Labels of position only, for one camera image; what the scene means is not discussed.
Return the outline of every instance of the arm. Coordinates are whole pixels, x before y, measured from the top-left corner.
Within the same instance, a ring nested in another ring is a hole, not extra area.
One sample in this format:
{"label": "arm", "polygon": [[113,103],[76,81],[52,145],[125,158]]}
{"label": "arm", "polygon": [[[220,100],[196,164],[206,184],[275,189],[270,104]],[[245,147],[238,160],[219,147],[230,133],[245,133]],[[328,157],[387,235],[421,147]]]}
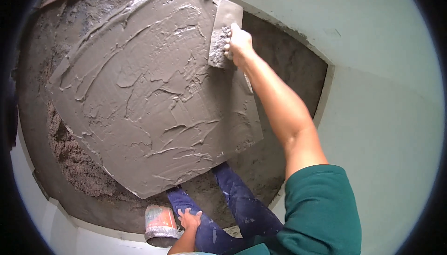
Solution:
{"label": "arm", "polygon": [[167,255],[172,255],[176,253],[184,252],[194,252],[195,235],[197,228],[200,225],[200,217],[202,212],[199,211],[196,215],[190,213],[191,208],[185,209],[185,213],[179,209],[178,214],[180,215],[178,219],[182,222],[185,232],[183,235],[175,242],[175,244],[169,249]]}
{"label": "arm", "polygon": [[327,164],[305,103],[256,54],[251,35],[234,23],[231,27],[231,39],[226,42],[224,49],[233,52],[235,65],[250,79],[284,149],[287,161],[286,180],[305,167]]}

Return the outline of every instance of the paint bucket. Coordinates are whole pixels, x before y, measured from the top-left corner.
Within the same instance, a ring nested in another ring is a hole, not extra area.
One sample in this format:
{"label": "paint bucket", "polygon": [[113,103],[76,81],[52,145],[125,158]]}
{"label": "paint bucket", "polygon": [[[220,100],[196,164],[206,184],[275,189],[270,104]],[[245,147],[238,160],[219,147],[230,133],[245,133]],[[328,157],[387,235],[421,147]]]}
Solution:
{"label": "paint bucket", "polygon": [[150,205],[146,208],[146,233],[144,239],[155,247],[171,247],[181,233],[170,207]]}

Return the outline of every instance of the blue jeans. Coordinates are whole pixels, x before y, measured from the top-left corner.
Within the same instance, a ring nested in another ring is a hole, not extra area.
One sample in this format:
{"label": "blue jeans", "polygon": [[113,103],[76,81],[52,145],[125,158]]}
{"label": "blue jeans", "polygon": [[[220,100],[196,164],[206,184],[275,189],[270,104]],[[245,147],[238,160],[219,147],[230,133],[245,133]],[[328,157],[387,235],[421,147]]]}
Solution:
{"label": "blue jeans", "polygon": [[[243,238],[230,236],[204,213],[195,239],[200,252],[223,254],[230,249],[247,245],[247,241],[255,235],[274,236],[282,229],[282,223],[276,215],[255,198],[226,162],[212,171]],[[184,213],[190,207],[192,214],[201,210],[180,186],[168,190],[167,194],[176,214],[179,208]]]}

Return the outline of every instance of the plastering trowel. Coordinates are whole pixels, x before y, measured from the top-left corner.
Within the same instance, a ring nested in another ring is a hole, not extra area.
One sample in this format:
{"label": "plastering trowel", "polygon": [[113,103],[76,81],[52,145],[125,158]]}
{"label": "plastering trowel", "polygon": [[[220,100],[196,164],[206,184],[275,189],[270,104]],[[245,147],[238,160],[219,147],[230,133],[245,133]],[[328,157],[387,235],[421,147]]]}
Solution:
{"label": "plastering trowel", "polygon": [[[228,58],[224,55],[225,39],[228,38],[232,23],[242,26],[243,7],[228,0],[221,0],[217,7],[214,20],[213,32],[211,34],[210,54],[208,65],[217,68],[231,68],[233,66],[232,53],[228,53]],[[253,93],[250,80],[245,75],[248,89]]]}

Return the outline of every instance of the construction worker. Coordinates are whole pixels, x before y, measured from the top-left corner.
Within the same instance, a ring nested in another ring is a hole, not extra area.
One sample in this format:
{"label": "construction worker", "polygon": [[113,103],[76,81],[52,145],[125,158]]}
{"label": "construction worker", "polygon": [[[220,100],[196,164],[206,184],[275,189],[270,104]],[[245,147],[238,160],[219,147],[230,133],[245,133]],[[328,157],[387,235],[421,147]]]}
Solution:
{"label": "construction worker", "polygon": [[243,238],[208,218],[180,188],[169,200],[185,228],[169,255],[360,254],[361,227],[346,172],[330,165],[305,103],[254,51],[251,35],[231,26],[225,54],[249,77],[286,157],[285,224],[279,221],[227,163],[213,169]]}

